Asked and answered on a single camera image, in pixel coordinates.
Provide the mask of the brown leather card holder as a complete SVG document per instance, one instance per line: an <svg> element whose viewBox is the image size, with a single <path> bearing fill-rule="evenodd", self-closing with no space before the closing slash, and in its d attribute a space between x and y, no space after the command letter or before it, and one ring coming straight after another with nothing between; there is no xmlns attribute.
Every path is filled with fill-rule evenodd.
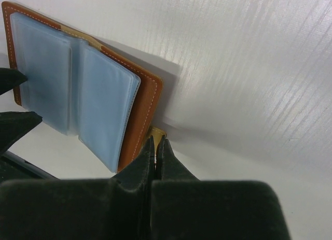
<svg viewBox="0 0 332 240"><path fill-rule="evenodd" d="M20 4L2 3L9 66L26 77L15 101L80 141L111 171L139 154L148 138L162 79L94 37Z"/></svg>

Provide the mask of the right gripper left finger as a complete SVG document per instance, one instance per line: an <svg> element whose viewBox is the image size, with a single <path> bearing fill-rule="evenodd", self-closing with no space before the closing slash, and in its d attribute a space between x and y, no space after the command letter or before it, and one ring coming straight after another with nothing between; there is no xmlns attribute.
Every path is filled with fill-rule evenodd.
<svg viewBox="0 0 332 240"><path fill-rule="evenodd" d="M1 239L149 239L154 140L108 179L1 184Z"/></svg>

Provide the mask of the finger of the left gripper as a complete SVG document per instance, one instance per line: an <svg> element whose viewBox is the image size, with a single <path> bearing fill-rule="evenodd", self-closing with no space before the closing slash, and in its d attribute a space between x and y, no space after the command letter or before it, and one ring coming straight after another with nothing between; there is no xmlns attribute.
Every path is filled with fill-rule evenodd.
<svg viewBox="0 0 332 240"><path fill-rule="evenodd" d="M18 87L27 77L17 69L0 68L0 95Z"/></svg>
<svg viewBox="0 0 332 240"><path fill-rule="evenodd" d="M1 113L1 156L20 138L42 122L33 111L8 111Z"/></svg>

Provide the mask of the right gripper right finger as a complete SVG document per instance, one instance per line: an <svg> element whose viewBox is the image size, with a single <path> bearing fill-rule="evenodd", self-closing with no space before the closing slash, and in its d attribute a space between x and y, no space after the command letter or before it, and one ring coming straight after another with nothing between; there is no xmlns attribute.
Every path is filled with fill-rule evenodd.
<svg viewBox="0 0 332 240"><path fill-rule="evenodd" d="M290 239L279 199L254 180L199 180L168 139L157 150L151 186L152 239Z"/></svg>

